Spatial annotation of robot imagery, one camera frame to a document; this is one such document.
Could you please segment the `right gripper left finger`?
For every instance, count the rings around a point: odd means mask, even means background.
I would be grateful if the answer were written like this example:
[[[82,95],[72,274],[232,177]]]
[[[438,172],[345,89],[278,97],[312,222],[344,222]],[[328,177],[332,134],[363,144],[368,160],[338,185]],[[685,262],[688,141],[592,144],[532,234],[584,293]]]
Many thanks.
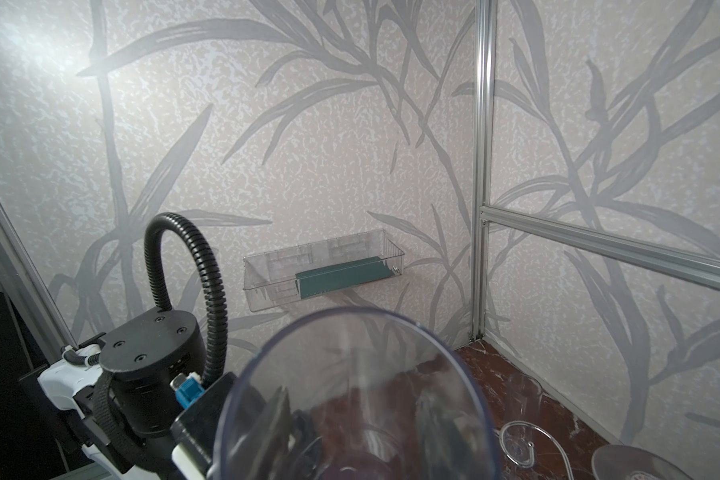
[[[291,407],[286,387],[279,387],[257,419],[250,438],[253,453],[249,479],[275,479],[289,452]]]

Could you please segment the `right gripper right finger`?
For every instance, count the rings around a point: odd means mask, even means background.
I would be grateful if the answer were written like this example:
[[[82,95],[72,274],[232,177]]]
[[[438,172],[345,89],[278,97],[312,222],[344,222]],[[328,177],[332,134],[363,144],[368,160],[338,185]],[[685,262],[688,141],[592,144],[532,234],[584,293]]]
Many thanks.
[[[472,445],[432,391],[416,401],[415,431],[422,479],[477,479],[480,474]]]

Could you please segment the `clear flute glass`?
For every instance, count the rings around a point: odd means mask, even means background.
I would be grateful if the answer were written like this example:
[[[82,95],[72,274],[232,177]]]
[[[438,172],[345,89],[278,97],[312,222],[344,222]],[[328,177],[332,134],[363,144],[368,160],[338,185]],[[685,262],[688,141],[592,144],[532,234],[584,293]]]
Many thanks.
[[[288,325],[244,368],[222,411],[211,478],[249,479],[250,438],[279,387],[292,424],[275,479],[422,479],[415,408],[424,391],[459,416],[477,479],[501,475],[492,416],[464,362],[404,316],[339,307]]]
[[[691,480],[683,470],[647,450],[626,445],[604,445],[591,459],[596,479]]]

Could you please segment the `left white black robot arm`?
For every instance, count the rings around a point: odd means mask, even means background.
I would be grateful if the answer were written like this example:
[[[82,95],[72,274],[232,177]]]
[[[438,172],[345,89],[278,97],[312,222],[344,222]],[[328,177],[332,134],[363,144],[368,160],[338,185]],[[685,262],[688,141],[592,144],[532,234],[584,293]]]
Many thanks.
[[[180,479],[171,428],[185,409],[173,381],[199,382],[206,346],[196,317],[153,308],[20,379],[66,450],[111,479]]]

